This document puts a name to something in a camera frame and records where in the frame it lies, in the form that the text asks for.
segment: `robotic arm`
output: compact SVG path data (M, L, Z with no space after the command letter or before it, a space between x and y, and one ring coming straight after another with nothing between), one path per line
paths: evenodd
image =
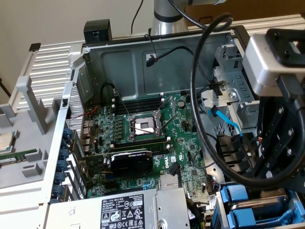
M184 10L187 5L219 4L225 1L226 0L176 0L175 3L180 9ZM153 13L152 36L188 31L186 20L168 0L154 0Z

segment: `power supply label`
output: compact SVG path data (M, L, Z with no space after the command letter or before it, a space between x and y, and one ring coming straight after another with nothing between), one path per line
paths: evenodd
M103 200L101 229L145 229L144 195Z

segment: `white wall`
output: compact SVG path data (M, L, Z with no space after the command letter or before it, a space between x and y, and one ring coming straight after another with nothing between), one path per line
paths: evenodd
M0 0L0 77L10 92L32 43L84 40L86 21L110 19L112 36L130 34L141 0ZM133 33L153 20L153 0L144 0ZM0 89L0 104L7 101Z

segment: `green motherboard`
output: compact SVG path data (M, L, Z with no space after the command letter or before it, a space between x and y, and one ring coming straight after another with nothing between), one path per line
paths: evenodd
M164 95L163 101L169 96L172 96L171 101L175 103L175 116L163 129L161 135L166 134L166 137L170 137L170 143L165 141L113 149L112 143L114 141L122 145L130 142L128 140L130 135L128 118L132 114L114 115L110 106L95 108L96 111L88 117L88 121L93 120L95 125L95 130L90 133L91 140L99 141L101 137L102 142L98 146L89 144L86 149L87 156L83 158L91 177L90 182L88 182L87 198L116 194L129 189L159 188L160 176L169 174L171 165L178 162L182 167L182 187L184 187L186 196L193 201L208 202L208 192L202 189L203 183L207 182L206 171L195 168L190 159L190 156L194 156L201 149L196 129L193 127L190 104L186 96L180 94ZM183 101L184 106L178 106L179 101ZM163 124L173 116L172 105L168 102L161 110ZM153 170L144 176L115 177L104 169L105 158L117 153L141 150L153 152ZM195 159L195 163L198 166L204 166L204 161L199 155Z

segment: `motherboard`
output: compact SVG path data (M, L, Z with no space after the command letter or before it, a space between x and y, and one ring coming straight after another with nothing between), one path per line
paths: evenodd
M119 101L116 105L87 110L88 120L82 130L86 156L80 162L89 181L87 198L161 189L162 179L171 176L169 170L179 163L181 186L186 196L196 202L208 202L211 193L205 188L213 186L213 183L204 169L193 164L204 166L202 149L192 122L189 94L167 94L137 103L140 106ZM146 105L153 111L143 111ZM135 113L137 110L132 106L139 107L140 112ZM134 153L147 157L141 166L143 171L129 173L131 168L126 164L132 162L126 159L115 163L118 156L131 158Z

